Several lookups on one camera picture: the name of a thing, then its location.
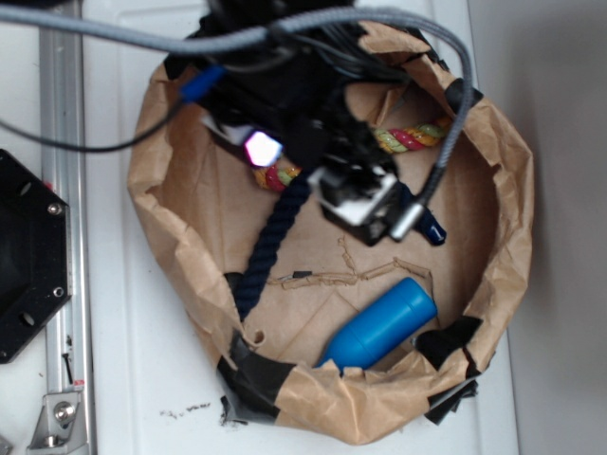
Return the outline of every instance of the blue cylinder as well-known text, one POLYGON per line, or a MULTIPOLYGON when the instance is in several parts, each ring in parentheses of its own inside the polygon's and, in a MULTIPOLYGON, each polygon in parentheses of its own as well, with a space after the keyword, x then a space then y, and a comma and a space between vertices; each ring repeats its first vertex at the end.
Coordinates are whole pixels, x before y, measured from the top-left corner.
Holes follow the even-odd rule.
POLYGON ((412 278, 405 278, 348 322, 329 343, 329 359, 345 367, 371 367, 437 315, 436 305, 412 278))

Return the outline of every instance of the gray cable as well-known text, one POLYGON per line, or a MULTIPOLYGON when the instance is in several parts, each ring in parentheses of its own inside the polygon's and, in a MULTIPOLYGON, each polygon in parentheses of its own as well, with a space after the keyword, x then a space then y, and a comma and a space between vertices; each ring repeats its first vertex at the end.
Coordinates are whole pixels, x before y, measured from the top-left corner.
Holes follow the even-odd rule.
MULTIPOLYGON (((436 161, 436 168, 447 167, 455 142, 466 121, 468 110, 472 106, 472 66, 466 46, 446 28, 421 16, 399 9, 355 9, 333 8, 314 10, 291 16, 275 23, 287 33, 298 33, 311 28, 331 24, 352 23, 359 21, 380 22, 395 27, 415 27, 428 31, 453 47, 462 63, 464 87, 462 103, 451 130, 443 142, 441 153, 436 161)), ((170 52, 182 56, 218 54, 242 49, 263 42, 267 29, 253 27, 231 34, 213 38, 200 38, 187 41, 163 38, 127 28, 63 17, 39 9, 26 9, 11 6, 0 6, 0 22, 32 25, 43 28, 54 28, 82 35, 94 36, 105 40, 118 41, 132 46, 146 47, 170 52)))

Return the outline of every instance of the crumpled brown paper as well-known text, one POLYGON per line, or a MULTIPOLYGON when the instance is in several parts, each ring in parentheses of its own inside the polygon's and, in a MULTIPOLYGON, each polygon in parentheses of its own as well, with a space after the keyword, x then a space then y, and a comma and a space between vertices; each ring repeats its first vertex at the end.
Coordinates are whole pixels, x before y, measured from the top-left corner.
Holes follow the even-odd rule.
MULTIPOLYGON (((421 54, 425 43, 395 29, 364 24, 361 45, 413 77, 408 87, 349 88, 353 113, 371 125, 406 127, 447 113, 445 89, 455 79, 421 54)), ((164 117, 187 80, 154 74, 138 130, 164 117)), ((504 115, 484 98, 470 112, 465 136, 431 202, 448 232, 432 247, 417 233, 401 244, 369 248, 322 218, 311 198, 279 251, 259 305, 241 324, 223 274, 243 272, 277 198, 258 188, 250 169, 216 147, 188 106, 133 151, 128 186, 156 260, 169 277, 213 365, 230 357, 233 330, 257 354, 297 363, 280 389, 277 424, 305 428, 350 444, 372 442, 428 411, 428 398, 466 379, 460 349, 439 371, 403 343, 369 371, 343 377, 318 361, 327 340, 402 278, 414 277, 434 298, 438 318, 483 321, 468 345, 483 371, 527 286, 533 217, 532 155, 504 115), (312 275, 290 280, 294 271, 312 275)), ((400 177, 419 191, 437 148, 399 155, 400 177)))

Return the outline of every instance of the led light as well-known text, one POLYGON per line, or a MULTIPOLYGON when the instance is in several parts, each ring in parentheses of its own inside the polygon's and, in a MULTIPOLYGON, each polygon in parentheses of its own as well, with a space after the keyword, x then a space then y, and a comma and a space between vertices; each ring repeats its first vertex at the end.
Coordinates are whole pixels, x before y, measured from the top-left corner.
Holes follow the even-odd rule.
POLYGON ((245 142, 248 160, 253 166, 271 166, 283 151, 283 144, 257 131, 245 142))

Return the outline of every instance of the navy blue rope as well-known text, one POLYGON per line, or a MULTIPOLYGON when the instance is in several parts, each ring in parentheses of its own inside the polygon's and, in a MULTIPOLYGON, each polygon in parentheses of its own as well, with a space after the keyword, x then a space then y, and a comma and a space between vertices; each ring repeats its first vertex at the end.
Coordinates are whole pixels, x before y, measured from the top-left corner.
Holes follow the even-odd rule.
POLYGON ((310 174, 311 171, 302 171, 285 188, 274 205, 274 211, 267 219, 266 226, 259 234, 259 239, 248 258, 247 271, 234 291, 240 320, 246 318, 259 302, 269 271, 278 259, 278 248, 310 195, 307 184, 307 177, 310 174))

